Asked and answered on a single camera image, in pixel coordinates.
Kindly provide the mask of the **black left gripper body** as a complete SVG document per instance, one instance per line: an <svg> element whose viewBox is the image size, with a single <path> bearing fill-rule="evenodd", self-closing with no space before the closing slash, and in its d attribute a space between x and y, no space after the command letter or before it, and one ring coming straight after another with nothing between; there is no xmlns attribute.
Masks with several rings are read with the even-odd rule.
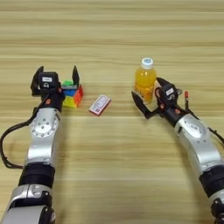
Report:
<svg viewBox="0 0 224 224"><path fill-rule="evenodd" d="M67 96L74 96L78 88L68 88L68 87L53 87L53 88L43 88L40 91L41 96L41 108L52 108L58 111L62 110L63 101Z"/></svg>

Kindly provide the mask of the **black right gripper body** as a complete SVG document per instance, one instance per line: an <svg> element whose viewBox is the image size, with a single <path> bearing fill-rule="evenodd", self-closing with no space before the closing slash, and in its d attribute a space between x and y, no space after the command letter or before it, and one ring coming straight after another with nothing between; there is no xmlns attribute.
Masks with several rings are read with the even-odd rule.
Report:
<svg viewBox="0 0 224 224"><path fill-rule="evenodd" d="M178 90L175 87L157 87L155 90L157 108L151 111L154 116L159 115L166 119L171 126L186 115L186 112L178 105Z"/></svg>

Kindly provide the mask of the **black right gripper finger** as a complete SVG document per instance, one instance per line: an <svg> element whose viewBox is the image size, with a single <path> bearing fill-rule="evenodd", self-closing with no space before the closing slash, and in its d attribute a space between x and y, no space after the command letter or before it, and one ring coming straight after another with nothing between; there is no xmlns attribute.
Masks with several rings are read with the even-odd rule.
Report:
<svg viewBox="0 0 224 224"><path fill-rule="evenodd" d="M134 103L136 104L138 109L143 113L146 119L150 119L151 117L154 116L154 114L151 111L149 111L148 108L144 105L144 101L138 94L136 94L135 92L131 92L131 95L134 100Z"/></svg>
<svg viewBox="0 0 224 224"><path fill-rule="evenodd" d="M164 86L171 86L172 84L168 81L168 80L165 80L161 77L157 77L157 82L158 84L161 86L161 87L164 87Z"/></svg>

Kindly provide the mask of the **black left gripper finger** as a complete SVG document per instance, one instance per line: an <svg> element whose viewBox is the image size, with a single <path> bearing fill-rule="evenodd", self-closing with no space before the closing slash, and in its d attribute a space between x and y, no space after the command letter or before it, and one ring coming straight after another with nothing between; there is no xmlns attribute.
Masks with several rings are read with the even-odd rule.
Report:
<svg viewBox="0 0 224 224"><path fill-rule="evenodd" d="M37 96L40 95L40 89L39 89L39 74L44 71L44 67L41 66L38 68L36 73L33 75L33 79L31 82L31 95Z"/></svg>
<svg viewBox="0 0 224 224"><path fill-rule="evenodd" d="M73 84L78 88L80 85L80 76L76 66L73 67Z"/></svg>

